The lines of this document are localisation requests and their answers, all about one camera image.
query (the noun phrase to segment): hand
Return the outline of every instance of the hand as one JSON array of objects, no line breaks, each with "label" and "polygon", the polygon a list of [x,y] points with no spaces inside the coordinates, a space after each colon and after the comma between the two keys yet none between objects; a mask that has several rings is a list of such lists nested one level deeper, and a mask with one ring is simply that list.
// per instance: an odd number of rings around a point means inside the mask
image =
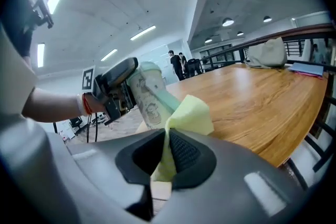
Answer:
[{"label": "hand", "polygon": [[98,102],[96,98],[94,98],[92,95],[85,94],[85,98],[89,103],[90,109],[93,113],[96,112],[105,112],[105,107]]}]

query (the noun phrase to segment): bag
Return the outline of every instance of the bag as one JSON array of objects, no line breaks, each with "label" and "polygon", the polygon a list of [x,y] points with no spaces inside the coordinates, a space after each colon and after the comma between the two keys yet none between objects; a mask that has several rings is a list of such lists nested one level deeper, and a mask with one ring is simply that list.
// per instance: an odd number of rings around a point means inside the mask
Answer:
[{"label": "bag", "polygon": [[287,54],[281,37],[249,47],[248,57],[250,62],[245,59],[244,63],[254,68],[279,68],[287,62]]}]

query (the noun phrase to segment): red bracelet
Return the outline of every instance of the red bracelet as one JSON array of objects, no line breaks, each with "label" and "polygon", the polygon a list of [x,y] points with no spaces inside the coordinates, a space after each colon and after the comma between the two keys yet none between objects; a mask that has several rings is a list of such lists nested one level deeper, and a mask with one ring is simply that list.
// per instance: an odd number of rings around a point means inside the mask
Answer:
[{"label": "red bracelet", "polygon": [[85,93],[82,95],[83,105],[85,108],[85,111],[88,115],[92,114],[92,110],[89,106],[88,100],[85,98]]}]

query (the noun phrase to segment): forearm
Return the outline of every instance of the forearm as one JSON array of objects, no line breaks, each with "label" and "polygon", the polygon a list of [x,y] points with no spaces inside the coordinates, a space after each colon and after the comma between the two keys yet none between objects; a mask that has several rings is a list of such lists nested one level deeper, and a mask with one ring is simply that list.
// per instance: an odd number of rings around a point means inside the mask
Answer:
[{"label": "forearm", "polygon": [[30,94],[23,116],[38,122],[58,122],[81,116],[77,97],[53,94],[35,88]]}]

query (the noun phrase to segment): cup lid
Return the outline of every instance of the cup lid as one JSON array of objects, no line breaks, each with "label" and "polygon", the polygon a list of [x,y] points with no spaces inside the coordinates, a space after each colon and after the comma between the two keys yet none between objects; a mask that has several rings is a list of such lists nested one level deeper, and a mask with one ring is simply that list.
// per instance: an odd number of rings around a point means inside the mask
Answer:
[{"label": "cup lid", "polygon": [[133,77],[140,74],[140,71],[139,71],[140,68],[144,72],[149,71],[149,70],[157,70],[160,73],[162,73],[160,67],[158,65],[154,64],[153,62],[141,62],[140,65],[138,66],[138,68],[136,69],[136,71],[132,75],[130,75],[130,77],[127,79],[127,85],[129,85],[129,82],[132,80]]}]

